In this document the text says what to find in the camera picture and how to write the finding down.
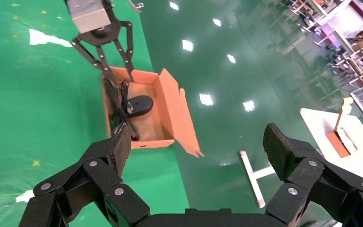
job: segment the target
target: glossy floor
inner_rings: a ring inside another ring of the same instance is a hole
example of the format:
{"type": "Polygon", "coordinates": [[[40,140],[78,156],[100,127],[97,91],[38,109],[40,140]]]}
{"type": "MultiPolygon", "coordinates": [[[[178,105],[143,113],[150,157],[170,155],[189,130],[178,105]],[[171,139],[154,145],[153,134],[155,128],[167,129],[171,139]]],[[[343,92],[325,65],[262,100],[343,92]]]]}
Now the glossy floor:
{"type": "MultiPolygon", "coordinates": [[[[152,213],[188,206],[263,212],[238,151],[248,152],[255,170],[268,166],[262,134],[269,122],[315,145],[300,108],[336,111],[346,95],[312,43],[317,37],[303,33],[299,20],[285,21],[286,8],[269,0],[156,0],[144,2],[140,15],[125,0],[114,3],[116,15],[133,22],[136,68],[167,68],[185,88],[205,154],[195,158],[177,144],[134,150],[124,181],[152,213]]],[[[17,196],[105,138],[99,73],[66,47],[76,34],[62,1],[0,1],[2,227],[21,218],[26,204],[17,196]],[[30,45],[29,29],[63,41],[30,45]]],[[[118,54],[110,62],[122,65],[118,54]]],[[[272,175],[259,184],[269,201],[281,182],[272,175]]],[[[308,219],[315,217],[328,218],[317,209],[308,219]]],[[[94,206],[72,226],[91,224],[105,226],[94,206]]]]}

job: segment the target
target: cardboard box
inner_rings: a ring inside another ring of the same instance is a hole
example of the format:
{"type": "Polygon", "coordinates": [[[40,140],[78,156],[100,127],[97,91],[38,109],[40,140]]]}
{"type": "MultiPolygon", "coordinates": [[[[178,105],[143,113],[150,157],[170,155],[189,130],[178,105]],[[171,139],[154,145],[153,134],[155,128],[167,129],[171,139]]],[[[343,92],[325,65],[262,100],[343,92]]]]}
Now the cardboard box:
{"type": "MultiPolygon", "coordinates": [[[[128,98],[146,95],[154,101],[150,112],[129,119],[140,134],[140,140],[133,141],[131,149],[168,147],[177,140],[187,153],[196,157],[204,156],[199,149],[184,89],[179,89],[177,81],[166,69],[163,69],[160,75],[134,70],[134,82],[130,82],[126,69],[111,69],[118,83],[124,79],[129,82],[128,98]]],[[[112,116],[113,109],[108,105],[109,99],[104,88],[103,95],[106,130],[110,137],[109,116],[112,116]]]]}

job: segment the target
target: yellow star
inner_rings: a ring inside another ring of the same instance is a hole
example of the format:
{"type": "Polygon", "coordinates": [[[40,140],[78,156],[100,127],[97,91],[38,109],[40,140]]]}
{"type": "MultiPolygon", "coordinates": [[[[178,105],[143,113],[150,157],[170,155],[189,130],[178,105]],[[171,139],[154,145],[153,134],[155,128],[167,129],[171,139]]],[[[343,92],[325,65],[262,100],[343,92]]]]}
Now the yellow star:
{"type": "Polygon", "coordinates": [[[40,166],[40,160],[34,160],[33,166],[40,166]]]}

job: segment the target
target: black cable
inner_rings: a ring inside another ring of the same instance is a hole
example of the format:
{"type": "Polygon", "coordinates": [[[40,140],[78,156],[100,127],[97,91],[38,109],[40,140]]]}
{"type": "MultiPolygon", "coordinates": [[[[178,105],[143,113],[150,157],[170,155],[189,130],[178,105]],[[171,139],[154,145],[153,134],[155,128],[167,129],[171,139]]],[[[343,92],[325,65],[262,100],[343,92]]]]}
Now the black cable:
{"type": "Polygon", "coordinates": [[[127,101],[127,95],[129,94],[129,82],[124,80],[119,85],[120,94],[121,94],[121,106],[125,113],[128,113],[128,108],[130,109],[130,105],[127,101]]]}

